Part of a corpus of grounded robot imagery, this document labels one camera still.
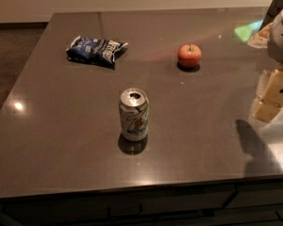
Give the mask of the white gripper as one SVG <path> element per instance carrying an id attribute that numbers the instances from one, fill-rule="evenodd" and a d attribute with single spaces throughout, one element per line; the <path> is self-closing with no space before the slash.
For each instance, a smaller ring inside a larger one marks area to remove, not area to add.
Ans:
<path id="1" fill-rule="evenodd" d="M 252 36 L 247 45 L 257 49 L 266 49 L 268 55 L 283 64 L 283 9 L 272 24 L 267 24 Z M 259 77 L 256 98 L 251 115 L 253 118 L 270 122 L 283 108 L 283 67 L 273 71 L 264 70 Z"/>

